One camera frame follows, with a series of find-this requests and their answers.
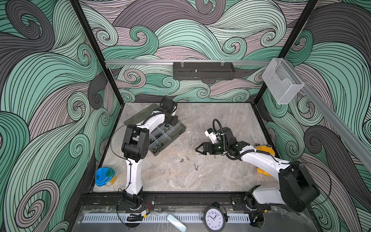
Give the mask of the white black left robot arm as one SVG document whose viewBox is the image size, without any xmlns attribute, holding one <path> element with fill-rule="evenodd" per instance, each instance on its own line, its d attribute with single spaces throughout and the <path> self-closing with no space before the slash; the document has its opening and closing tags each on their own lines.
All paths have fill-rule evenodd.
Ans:
<svg viewBox="0 0 371 232">
<path fill-rule="evenodd" d="M 177 108 L 176 102 L 164 97 L 159 107 L 143 121 L 126 127 L 121 151 L 127 164 L 127 186 L 122 195 L 132 207 L 142 204 L 142 160 L 149 152 L 150 134 L 162 123 L 175 125 L 178 121 L 175 115 Z"/>
</svg>

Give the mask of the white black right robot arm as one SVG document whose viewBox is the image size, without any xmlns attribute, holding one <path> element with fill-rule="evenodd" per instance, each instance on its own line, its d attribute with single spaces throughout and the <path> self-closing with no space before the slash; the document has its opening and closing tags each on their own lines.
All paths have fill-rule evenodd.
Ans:
<svg viewBox="0 0 371 232">
<path fill-rule="evenodd" d="M 195 150 L 202 155 L 224 155 L 230 160 L 250 163 L 279 183 L 277 188 L 251 188 L 246 194 L 246 205 L 257 209 L 262 205 L 286 205 L 302 212 L 319 195 L 320 190 L 301 162 L 289 162 L 276 158 L 271 152 L 254 147 L 245 141 L 237 141 L 230 128 L 209 128 L 205 135 L 210 139 Z"/>
</svg>

